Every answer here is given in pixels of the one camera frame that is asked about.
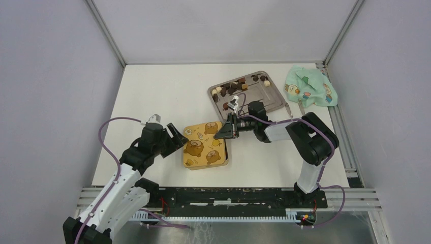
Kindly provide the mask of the silver box lid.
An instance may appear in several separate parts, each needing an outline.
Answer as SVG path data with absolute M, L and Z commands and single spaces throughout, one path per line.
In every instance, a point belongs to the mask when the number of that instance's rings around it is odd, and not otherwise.
M 208 123 L 185 127 L 184 136 L 189 140 L 183 147 L 183 164 L 190 170 L 213 168 L 228 164 L 228 151 L 224 139 L 215 139 L 222 123 Z

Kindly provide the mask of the gold chocolate box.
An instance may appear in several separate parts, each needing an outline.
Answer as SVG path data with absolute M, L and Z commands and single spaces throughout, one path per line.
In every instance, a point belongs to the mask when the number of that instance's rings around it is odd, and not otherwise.
M 199 140 L 189 141 L 183 149 L 183 165 L 190 170 L 221 167 L 228 164 L 227 147 L 220 141 L 217 146 Z

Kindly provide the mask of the metal serving tongs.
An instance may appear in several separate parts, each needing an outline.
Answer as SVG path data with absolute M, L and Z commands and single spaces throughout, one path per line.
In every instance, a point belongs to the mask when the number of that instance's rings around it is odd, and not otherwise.
M 297 118 L 305 115 L 305 109 L 301 100 L 296 102 L 287 101 L 285 103 L 285 110 L 290 118 Z

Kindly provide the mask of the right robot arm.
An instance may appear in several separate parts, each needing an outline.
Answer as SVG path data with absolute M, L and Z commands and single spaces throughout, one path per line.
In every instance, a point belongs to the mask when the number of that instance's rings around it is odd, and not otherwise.
M 229 113 L 215 139 L 234 139 L 240 132 L 253 131 L 264 143 L 291 140 L 303 159 L 293 199 L 299 207 L 309 206 L 314 201 L 313 193 L 321 187 L 326 164 L 340 145 L 337 136 L 313 112 L 301 118 L 270 121 L 262 102 L 252 101 L 247 107 L 247 114 Z

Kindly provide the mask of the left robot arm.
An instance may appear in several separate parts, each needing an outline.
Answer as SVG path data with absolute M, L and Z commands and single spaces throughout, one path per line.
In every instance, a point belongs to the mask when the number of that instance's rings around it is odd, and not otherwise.
M 165 158 L 188 143 L 173 124 L 147 122 L 141 136 L 117 160 L 117 171 L 77 218 L 63 224 L 66 243 L 112 243 L 119 230 L 144 206 L 160 200 L 158 184 L 142 178 L 155 158 Z

